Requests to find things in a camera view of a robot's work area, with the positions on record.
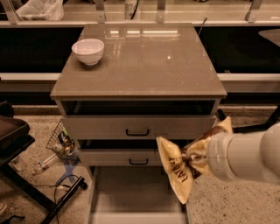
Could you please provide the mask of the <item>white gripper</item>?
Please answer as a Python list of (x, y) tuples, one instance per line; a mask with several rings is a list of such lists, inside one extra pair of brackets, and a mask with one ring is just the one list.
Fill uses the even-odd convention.
[(223, 181), (236, 179), (228, 160), (228, 147), (232, 138), (232, 134), (219, 133), (210, 139), (207, 146), (207, 164), (213, 175)]

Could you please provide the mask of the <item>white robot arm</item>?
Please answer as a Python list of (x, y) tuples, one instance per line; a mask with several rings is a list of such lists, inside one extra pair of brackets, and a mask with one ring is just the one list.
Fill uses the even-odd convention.
[(213, 175), (224, 181), (280, 184), (280, 123), (260, 132), (214, 135), (206, 161)]

